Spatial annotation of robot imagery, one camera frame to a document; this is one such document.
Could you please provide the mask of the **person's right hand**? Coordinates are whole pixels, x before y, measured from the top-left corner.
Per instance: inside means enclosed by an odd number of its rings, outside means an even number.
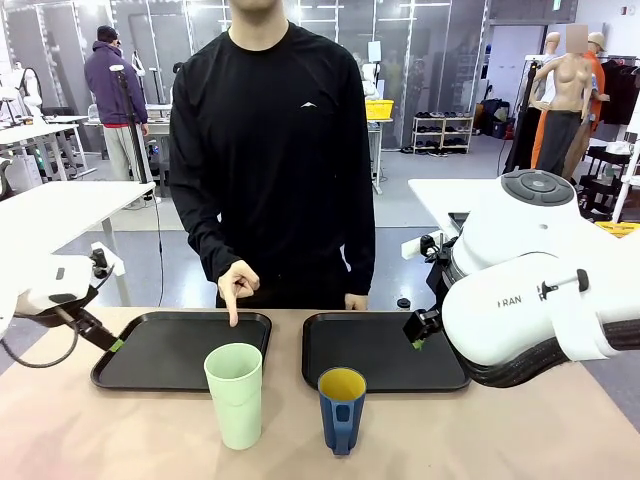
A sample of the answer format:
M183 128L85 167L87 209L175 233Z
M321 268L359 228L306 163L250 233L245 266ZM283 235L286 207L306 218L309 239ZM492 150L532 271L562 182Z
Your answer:
M235 327L239 320L237 301L253 296L260 287L260 279L245 261L238 260L219 277L217 286L229 314L229 325Z

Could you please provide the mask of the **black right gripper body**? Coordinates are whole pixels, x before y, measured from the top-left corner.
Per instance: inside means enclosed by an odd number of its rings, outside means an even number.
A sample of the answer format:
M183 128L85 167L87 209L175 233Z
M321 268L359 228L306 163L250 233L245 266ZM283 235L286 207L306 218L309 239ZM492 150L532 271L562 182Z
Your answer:
M451 286L454 284L454 264L451 260L436 261L427 276L427 285L435 295L435 304L432 307L438 313L442 313L442 305Z

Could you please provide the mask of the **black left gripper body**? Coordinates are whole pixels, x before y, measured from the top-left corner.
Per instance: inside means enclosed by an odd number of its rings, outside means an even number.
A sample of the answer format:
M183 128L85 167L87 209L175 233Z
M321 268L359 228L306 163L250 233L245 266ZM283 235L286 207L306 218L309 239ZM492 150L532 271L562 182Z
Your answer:
M104 345L103 323L84 308L58 306L54 308L54 312L88 342L95 346Z

